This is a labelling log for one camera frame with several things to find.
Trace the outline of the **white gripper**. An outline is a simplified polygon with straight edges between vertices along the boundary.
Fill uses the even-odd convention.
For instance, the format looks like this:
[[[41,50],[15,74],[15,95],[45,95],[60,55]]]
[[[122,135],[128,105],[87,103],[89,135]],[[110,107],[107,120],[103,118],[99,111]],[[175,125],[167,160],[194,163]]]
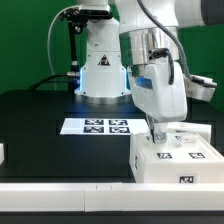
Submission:
[[[169,84],[166,60],[157,60],[140,71],[128,71],[132,99],[146,116],[155,144],[167,141],[167,122],[183,121],[187,115],[184,79],[180,65],[174,63],[174,82]]]

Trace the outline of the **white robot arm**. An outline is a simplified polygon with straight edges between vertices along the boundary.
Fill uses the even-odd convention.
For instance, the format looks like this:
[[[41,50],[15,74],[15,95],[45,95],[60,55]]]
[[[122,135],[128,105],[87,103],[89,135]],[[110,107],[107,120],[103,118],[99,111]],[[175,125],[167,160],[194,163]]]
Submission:
[[[180,28],[224,24],[224,0],[77,0],[89,19],[83,98],[101,103],[125,86],[142,110],[155,143],[167,140],[167,124],[183,121],[188,97],[211,99],[217,84],[189,71],[177,37]]]

